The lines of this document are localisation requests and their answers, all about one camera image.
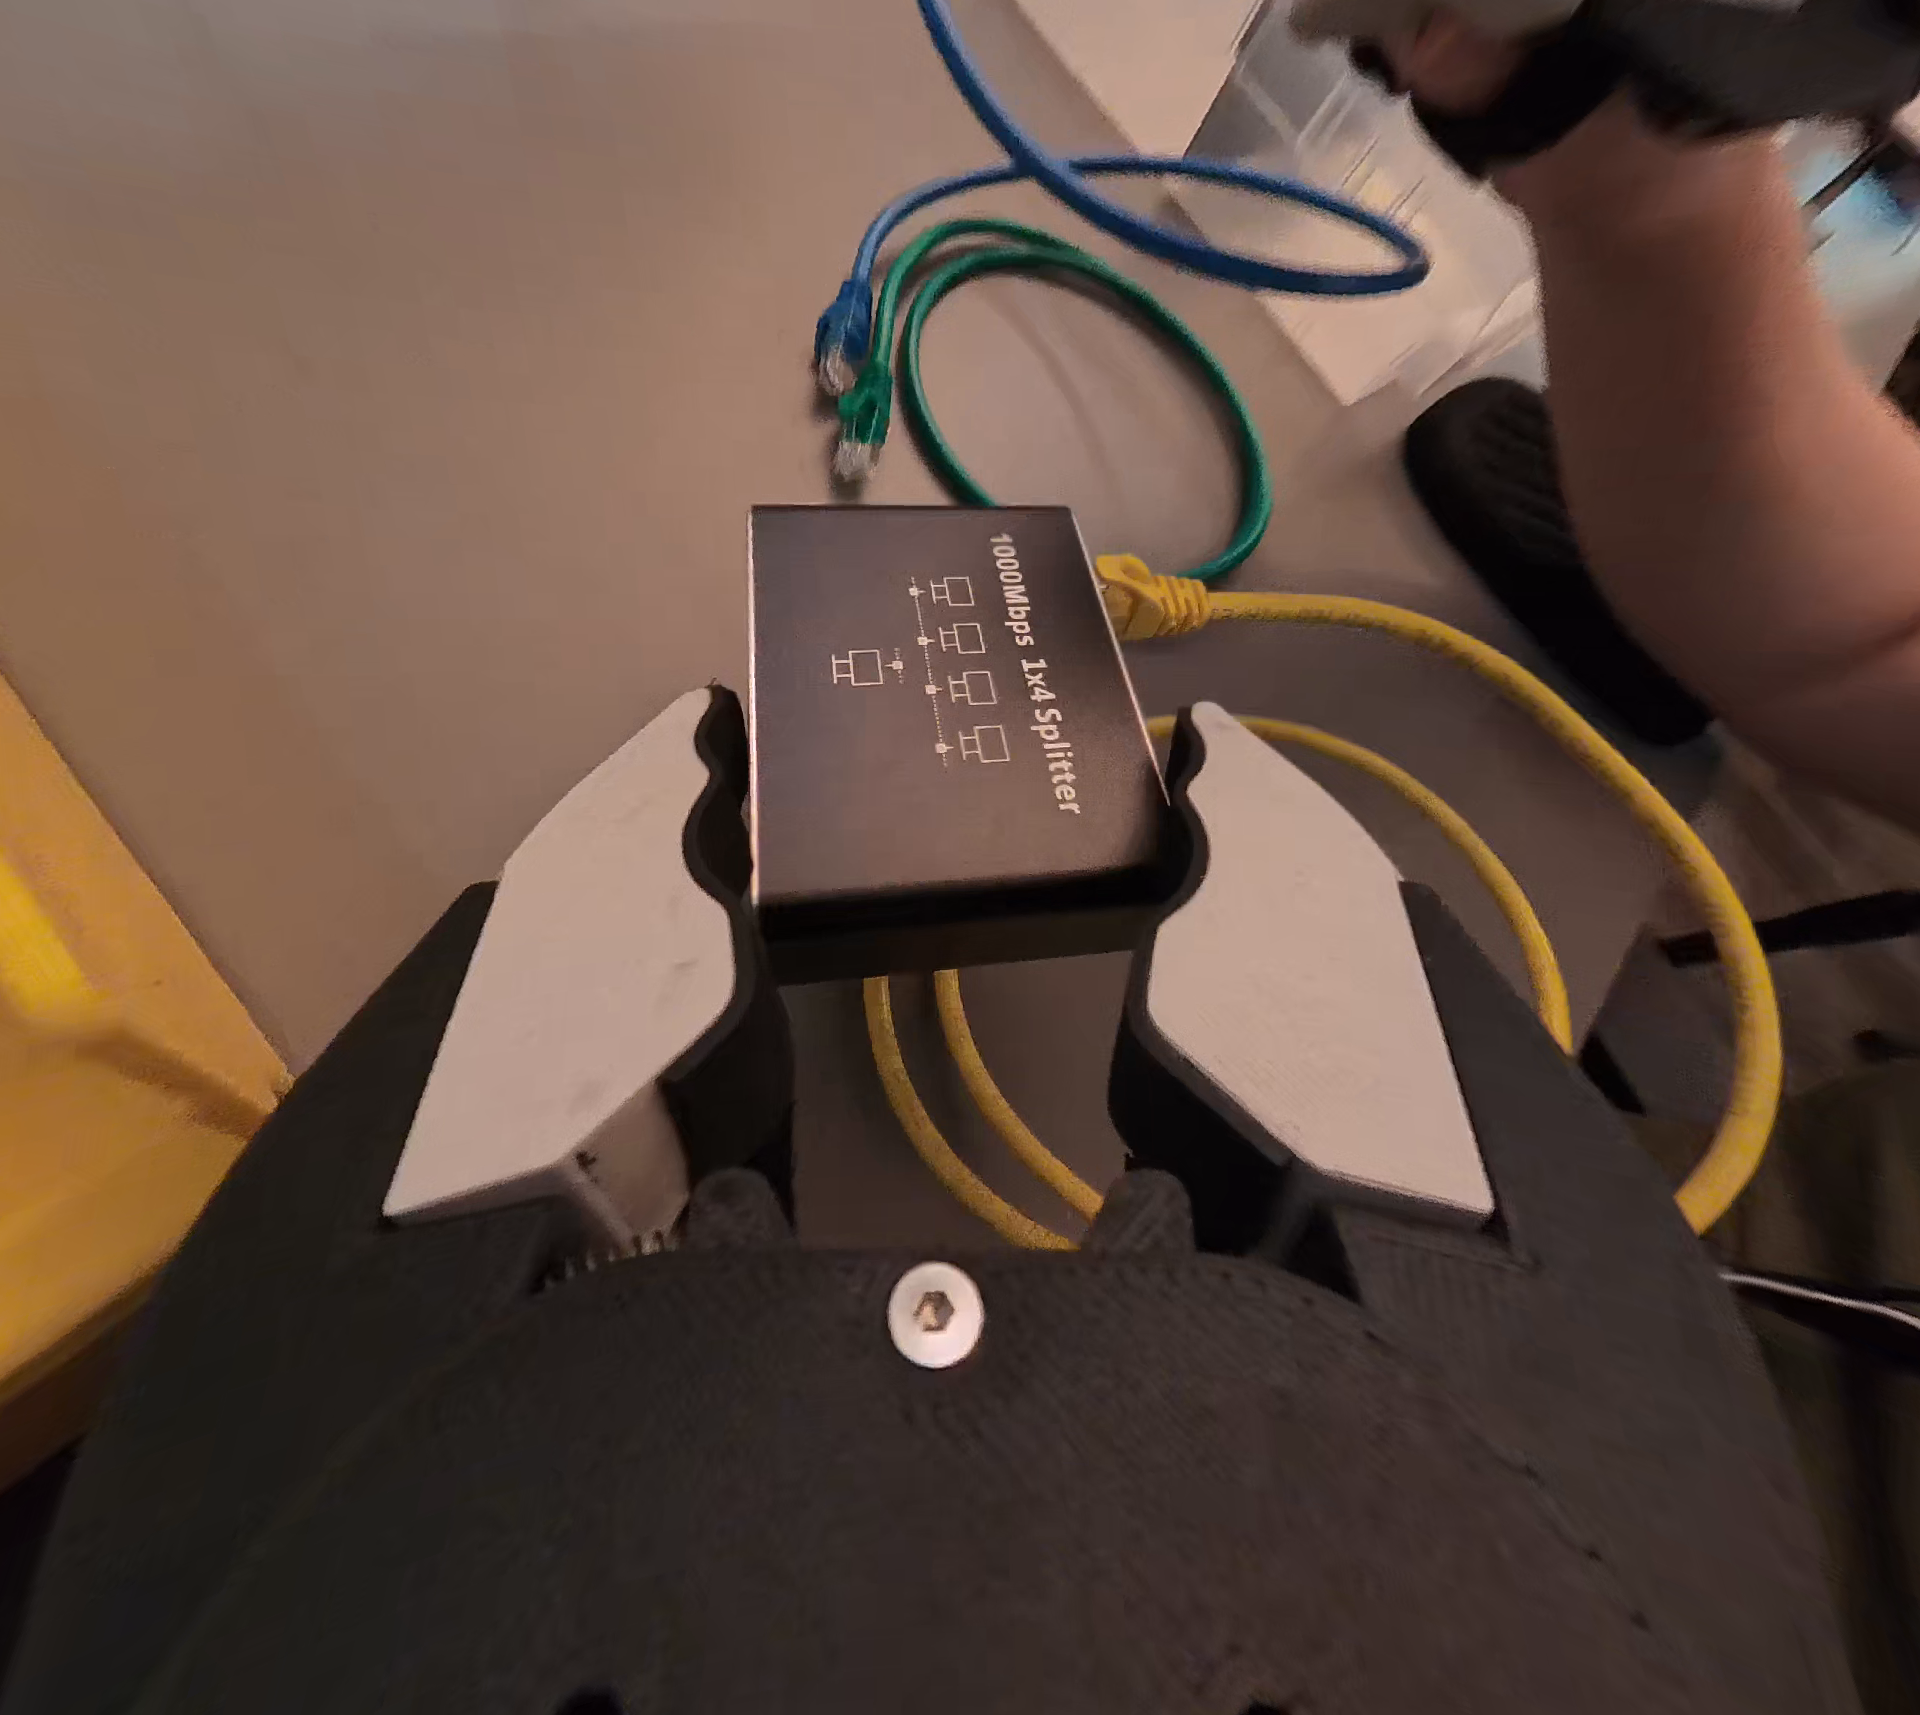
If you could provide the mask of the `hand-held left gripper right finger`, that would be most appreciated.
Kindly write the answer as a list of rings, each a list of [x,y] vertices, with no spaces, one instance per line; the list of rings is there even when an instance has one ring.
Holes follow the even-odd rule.
[[[1497,1195],[1399,867],[1202,702],[1167,752],[1177,871],[1131,961],[1108,1107],[1196,1245],[1283,1259],[1333,1207],[1480,1233]]]

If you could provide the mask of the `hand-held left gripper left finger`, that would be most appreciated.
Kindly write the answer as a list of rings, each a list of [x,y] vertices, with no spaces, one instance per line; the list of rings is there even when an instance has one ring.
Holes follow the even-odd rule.
[[[795,1039],[759,933],[740,700],[697,688],[506,859],[384,1197],[529,1203],[571,1243],[675,1243],[744,1169],[795,1211]]]

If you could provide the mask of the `black ethernet splitter box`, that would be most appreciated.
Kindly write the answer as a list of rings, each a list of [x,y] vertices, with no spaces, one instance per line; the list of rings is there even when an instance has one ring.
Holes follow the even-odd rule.
[[[746,542],[781,981],[1131,951],[1170,809],[1075,514],[760,506]]]

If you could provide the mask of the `person's right forearm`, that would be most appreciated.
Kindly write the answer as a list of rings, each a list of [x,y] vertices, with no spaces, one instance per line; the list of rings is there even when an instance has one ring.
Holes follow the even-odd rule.
[[[1534,242],[1598,590],[1741,742],[1915,829],[1917,430],[1846,354],[1798,218]]]

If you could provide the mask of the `person's right hand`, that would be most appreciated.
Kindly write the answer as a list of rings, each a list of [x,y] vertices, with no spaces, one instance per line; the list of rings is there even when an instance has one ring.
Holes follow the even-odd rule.
[[[1448,116],[1484,112],[1531,50],[1441,8],[1385,40],[1406,96]],[[1791,276],[1807,268],[1808,234],[1773,138],[1685,142],[1624,94],[1550,148],[1499,164],[1492,188],[1524,216],[1542,266],[1562,248],[1595,266],[1648,252],[1655,262],[1753,258]]]

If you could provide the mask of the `black mesh pad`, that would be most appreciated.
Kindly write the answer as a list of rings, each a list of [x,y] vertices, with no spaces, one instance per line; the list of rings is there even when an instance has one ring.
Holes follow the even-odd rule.
[[[1433,528],[1589,700],[1658,748],[1715,714],[1621,624],[1578,548],[1545,394],[1506,378],[1450,388],[1404,430],[1403,472]]]

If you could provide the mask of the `yellow plastic bin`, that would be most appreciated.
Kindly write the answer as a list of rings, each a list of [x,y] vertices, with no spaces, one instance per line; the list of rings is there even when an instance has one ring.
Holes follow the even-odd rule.
[[[3,688],[3,1487],[90,1425],[123,1331],[293,1073]]]

